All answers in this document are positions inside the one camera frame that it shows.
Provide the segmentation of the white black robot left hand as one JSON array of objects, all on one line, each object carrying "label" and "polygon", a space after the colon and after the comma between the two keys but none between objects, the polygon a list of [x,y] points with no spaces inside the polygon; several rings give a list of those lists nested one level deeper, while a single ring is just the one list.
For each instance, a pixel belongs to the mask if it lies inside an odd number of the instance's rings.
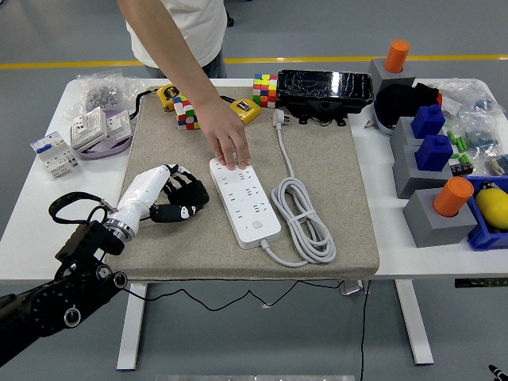
[{"label": "white black robot left hand", "polygon": [[209,200],[202,182],[184,166],[165,164],[134,178],[105,227],[121,241],[129,242],[137,235],[141,221],[185,221]]}]

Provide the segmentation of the person's hand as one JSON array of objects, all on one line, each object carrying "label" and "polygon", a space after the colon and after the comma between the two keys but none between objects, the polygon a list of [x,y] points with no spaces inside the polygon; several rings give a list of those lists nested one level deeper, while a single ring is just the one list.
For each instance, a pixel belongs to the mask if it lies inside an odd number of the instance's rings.
[{"label": "person's hand", "polygon": [[217,161],[229,170],[252,163],[244,123],[220,98],[195,104],[198,120]]}]

